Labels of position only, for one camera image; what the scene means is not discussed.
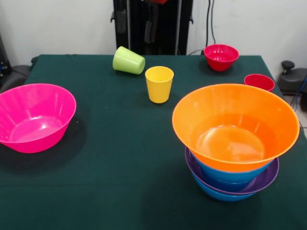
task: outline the dark green table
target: dark green table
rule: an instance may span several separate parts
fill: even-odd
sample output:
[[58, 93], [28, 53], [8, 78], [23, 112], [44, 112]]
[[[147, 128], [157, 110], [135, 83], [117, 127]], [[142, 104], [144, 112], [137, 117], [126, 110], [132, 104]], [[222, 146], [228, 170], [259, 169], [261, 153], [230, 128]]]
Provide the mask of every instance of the dark green table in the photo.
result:
[[269, 75], [262, 58], [242, 56], [224, 73], [210, 70], [202, 56], [148, 56], [146, 62], [175, 72], [165, 104], [149, 101], [144, 74], [115, 72], [112, 56], [39, 57], [27, 83], [67, 88], [77, 112], [52, 149], [26, 155], [0, 146], [0, 229], [306, 230], [303, 133], [281, 157], [269, 188], [224, 203], [198, 188], [172, 129], [172, 111], [185, 94], [242, 83], [250, 73]]

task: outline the orange bowl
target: orange bowl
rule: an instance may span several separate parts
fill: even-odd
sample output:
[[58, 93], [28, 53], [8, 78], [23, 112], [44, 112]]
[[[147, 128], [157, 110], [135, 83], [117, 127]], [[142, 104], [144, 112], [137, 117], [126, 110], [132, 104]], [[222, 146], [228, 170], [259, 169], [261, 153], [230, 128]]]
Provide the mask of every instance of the orange bowl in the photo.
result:
[[173, 128], [198, 160], [234, 173], [255, 170], [283, 155], [299, 135], [297, 116], [282, 98], [243, 84], [189, 93], [174, 109]]

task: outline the red bowl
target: red bowl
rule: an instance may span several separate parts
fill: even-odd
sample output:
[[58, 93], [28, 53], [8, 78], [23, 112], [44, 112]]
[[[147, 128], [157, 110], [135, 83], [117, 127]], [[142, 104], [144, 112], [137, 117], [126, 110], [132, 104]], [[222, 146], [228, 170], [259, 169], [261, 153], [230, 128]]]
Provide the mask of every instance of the red bowl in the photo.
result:
[[239, 58], [239, 52], [228, 45], [207, 46], [204, 53], [209, 66], [215, 71], [225, 71]]

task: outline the plastic bowl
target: plastic bowl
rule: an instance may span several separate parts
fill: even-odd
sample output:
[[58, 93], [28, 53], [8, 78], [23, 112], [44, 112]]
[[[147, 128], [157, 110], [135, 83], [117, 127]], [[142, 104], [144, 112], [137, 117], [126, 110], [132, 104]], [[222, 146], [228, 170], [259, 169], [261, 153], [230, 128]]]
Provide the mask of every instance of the plastic bowl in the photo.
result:
[[279, 160], [276, 158], [269, 165], [269, 167], [264, 172], [259, 174], [254, 180], [252, 180], [244, 187], [237, 189], [236, 185], [229, 184], [225, 186], [225, 184], [219, 184], [216, 181], [212, 181], [207, 177], [207, 175], [203, 174], [200, 166], [198, 165], [191, 152], [186, 152], [186, 161], [189, 169], [194, 174], [194, 177], [196, 177], [206, 187], [209, 187], [210, 189], [219, 193], [235, 196], [255, 194], [267, 188], [276, 179], [279, 171]]
[[208, 65], [215, 71], [225, 71], [239, 58], [239, 52], [228, 45], [215, 44], [204, 49]]
[[235, 183], [237, 186], [244, 186], [245, 184], [248, 184], [253, 179], [255, 179], [256, 176], [258, 176], [260, 173], [262, 173], [266, 168], [270, 165], [271, 162], [267, 163], [266, 165], [247, 172], [224, 172], [221, 170], [213, 169], [205, 164], [203, 164], [201, 161], [199, 161], [197, 158], [195, 158], [199, 166], [201, 167], [201, 171], [204, 172], [206, 175], [210, 176], [211, 178], [220, 181], [221, 183]]
[[22, 153], [47, 150], [63, 137], [76, 111], [66, 89], [29, 84], [0, 94], [0, 143]]
[[239, 201], [239, 200], [244, 200], [246, 198], [251, 197], [252, 195], [254, 195], [255, 193], [252, 194], [248, 194], [248, 195], [229, 195], [229, 194], [223, 194], [217, 191], [214, 191], [213, 189], [211, 189], [210, 187], [206, 186], [205, 184], [203, 184], [196, 176], [194, 173], [192, 173], [194, 179], [196, 180], [197, 184], [199, 185], [199, 187], [209, 196], [211, 196], [212, 198], [215, 198], [217, 200], [221, 200], [221, 201], [227, 201], [227, 202], [235, 202], [235, 201]]
[[283, 155], [300, 130], [282, 98], [243, 84], [189, 93], [174, 109], [173, 128], [200, 162], [233, 173], [261, 168]]
[[255, 86], [272, 92], [275, 88], [275, 82], [268, 76], [262, 74], [249, 74], [244, 78], [244, 84]]

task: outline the green cup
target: green cup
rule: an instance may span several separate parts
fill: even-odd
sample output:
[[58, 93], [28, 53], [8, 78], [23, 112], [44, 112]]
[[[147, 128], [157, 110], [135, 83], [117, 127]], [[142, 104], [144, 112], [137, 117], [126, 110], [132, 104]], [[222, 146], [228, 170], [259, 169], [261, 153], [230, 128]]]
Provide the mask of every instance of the green cup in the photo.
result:
[[113, 69], [140, 74], [145, 67], [145, 58], [121, 46], [113, 58]]

